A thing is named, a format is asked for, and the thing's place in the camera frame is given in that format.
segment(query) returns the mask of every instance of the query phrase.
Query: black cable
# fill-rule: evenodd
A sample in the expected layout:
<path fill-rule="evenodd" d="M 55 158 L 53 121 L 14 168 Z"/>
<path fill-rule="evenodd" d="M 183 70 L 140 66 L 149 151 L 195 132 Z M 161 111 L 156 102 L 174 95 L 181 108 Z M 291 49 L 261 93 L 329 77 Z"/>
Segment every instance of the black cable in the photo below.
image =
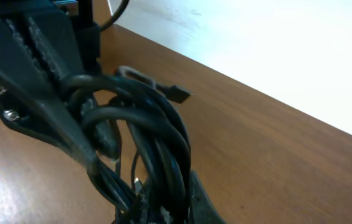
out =
<path fill-rule="evenodd" d="M 102 26 L 101 26 L 101 32 L 112 26 L 113 23 L 115 23 L 119 17 L 123 14 L 125 11 L 127 5 L 129 3 L 129 0 L 121 0 L 120 5 L 118 9 L 113 13 L 112 17 L 109 18 Z"/>
<path fill-rule="evenodd" d="M 76 75 L 62 80 L 60 93 L 67 101 L 69 111 L 80 121 L 86 136 L 95 141 L 93 134 L 97 124 L 108 122 L 113 130 L 119 161 L 115 172 L 103 162 L 96 175 L 88 174 L 97 190 L 116 207 L 116 219 L 136 211 L 135 167 L 140 156 L 148 172 L 149 183 L 144 187 L 155 192 L 154 204 L 168 209 L 175 220 L 182 220 L 187 214 L 188 181 L 191 168 L 191 151 L 186 129 L 174 107 L 156 91 L 156 87 L 166 88 L 144 76 L 130 75 L 137 80 L 126 78 L 125 72 L 138 73 L 131 68 L 123 68 L 118 77 Z M 108 90 L 117 94 L 105 106 L 93 108 L 80 114 L 80 107 L 95 91 Z M 136 154 L 131 167 L 130 188 L 120 178 L 121 136 L 117 120 L 126 121 L 136 144 Z"/>

